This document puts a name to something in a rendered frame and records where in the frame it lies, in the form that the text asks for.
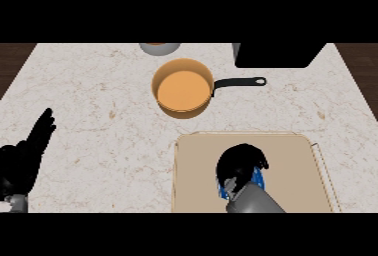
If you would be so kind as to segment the grey bowl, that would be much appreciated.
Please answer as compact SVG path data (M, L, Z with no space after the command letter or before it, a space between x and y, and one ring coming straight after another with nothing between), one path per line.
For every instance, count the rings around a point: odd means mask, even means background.
M143 52L152 56L165 56L180 47L179 43L140 43Z

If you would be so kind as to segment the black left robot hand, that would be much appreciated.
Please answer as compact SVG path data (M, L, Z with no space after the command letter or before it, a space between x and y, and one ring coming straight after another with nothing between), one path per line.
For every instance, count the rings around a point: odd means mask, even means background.
M53 111L47 108L36 121L27 139L16 145L0 147L0 201L16 194L28 195L31 192L55 130Z

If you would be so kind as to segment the beige tray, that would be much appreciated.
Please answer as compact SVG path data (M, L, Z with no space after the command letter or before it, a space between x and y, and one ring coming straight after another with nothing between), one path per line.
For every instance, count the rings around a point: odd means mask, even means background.
M195 132L179 137L174 148L174 212L223 212L216 166L223 152L248 143L264 153L269 195L288 212L338 212L341 206L319 144L294 132Z

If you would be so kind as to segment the black appliance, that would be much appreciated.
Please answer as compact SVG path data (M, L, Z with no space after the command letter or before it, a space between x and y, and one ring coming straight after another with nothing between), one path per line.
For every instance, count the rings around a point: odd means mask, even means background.
M233 58L238 68L306 68L325 43L233 43Z

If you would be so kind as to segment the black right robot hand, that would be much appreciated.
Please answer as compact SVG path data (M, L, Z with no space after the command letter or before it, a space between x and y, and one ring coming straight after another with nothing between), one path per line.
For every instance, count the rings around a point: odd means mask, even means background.
M227 178L238 178L238 187L242 189L248 183L253 169L269 169L269 163L263 151L251 144L242 143L230 147L222 154L217 166L217 182Z

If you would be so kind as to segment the blue can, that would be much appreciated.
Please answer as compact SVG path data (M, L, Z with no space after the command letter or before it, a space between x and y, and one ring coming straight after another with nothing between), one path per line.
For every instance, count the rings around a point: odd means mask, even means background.
M264 188L264 178L261 169L256 167L253 169L251 177L248 180L250 183L257 185L260 188ZM225 200L235 198L242 189L238 187L238 178L232 177L225 180L225 182L217 182L219 197Z

